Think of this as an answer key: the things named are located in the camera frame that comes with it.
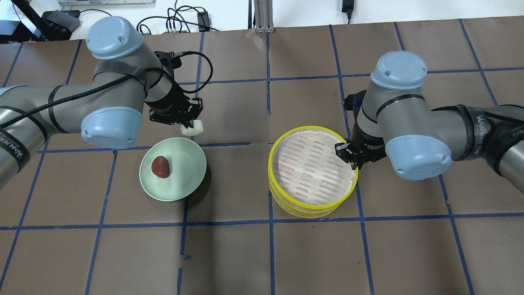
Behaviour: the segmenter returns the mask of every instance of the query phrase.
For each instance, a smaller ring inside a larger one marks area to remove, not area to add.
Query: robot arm
[[[121,17],[95,23],[86,44],[100,61],[92,84],[0,88],[0,188],[56,133],[80,133],[103,148],[132,146],[144,102],[151,121],[192,131],[202,100],[184,94],[195,91],[184,91],[173,70],[181,66],[181,56],[199,52],[153,52]]]
[[[524,107],[430,110],[420,92],[426,74],[424,61],[411,52],[382,56],[367,91],[345,101],[355,125],[350,140],[335,146],[337,155],[353,169],[387,155],[406,180],[435,177],[452,161],[483,157],[524,193]]]

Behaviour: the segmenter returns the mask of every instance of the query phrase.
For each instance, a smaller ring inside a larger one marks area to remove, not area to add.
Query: brown egg-shaped object
[[[158,156],[151,164],[153,174],[160,178],[167,178],[169,176],[169,161],[163,156]]]

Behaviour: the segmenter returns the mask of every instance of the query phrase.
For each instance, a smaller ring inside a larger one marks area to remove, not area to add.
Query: white floor
[[[202,6],[212,18],[211,26],[219,30],[247,29],[249,0],[178,0],[178,6]],[[48,10],[84,10],[96,8],[112,15],[128,19],[136,25],[148,16],[167,16],[167,8],[174,7],[174,0],[156,0],[154,4],[77,5],[61,7],[57,0],[32,0],[31,6],[41,15]],[[347,17],[341,12],[342,0],[274,0],[275,27],[318,26],[346,24]],[[197,22],[196,12],[182,12],[189,22]],[[355,0],[351,23],[402,22],[410,20],[477,18],[493,16],[524,15],[524,0]],[[18,19],[9,0],[0,1],[2,19]],[[27,18],[20,16],[24,23]],[[71,39],[85,38],[90,26],[105,17],[100,12],[85,12],[82,25]],[[166,31],[164,19],[144,22],[153,34]]]

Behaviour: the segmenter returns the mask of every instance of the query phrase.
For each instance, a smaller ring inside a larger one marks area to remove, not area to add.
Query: round plate
[[[170,174],[160,178],[151,164],[158,156],[169,161]],[[140,164],[140,184],[144,191],[159,201],[176,201],[191,194],[204,179],[206,159],[202,148],[187,138],[169,138],[155,144]]]

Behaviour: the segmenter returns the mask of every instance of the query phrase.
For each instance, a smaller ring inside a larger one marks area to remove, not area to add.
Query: light blue joint cap
[[[116,59],[135,51],[144,38],[123,17],[104,17],[89,29],[85,43],[93,56],[100,60]]]
[[[428,67],[418,55],[409,51],[391,51],[378,59],[371,81],[392,90],[411,90],[424,84]]]
[[[423,180],[444,173],[451,167],[450,148],[425,135],[403,135],[386,144],[386,154],[398,176]]]
[[[82,120],[82,138],[101,148],[121,150],[135,144],[142,125],[142,114],[128,107],[96,110]]]

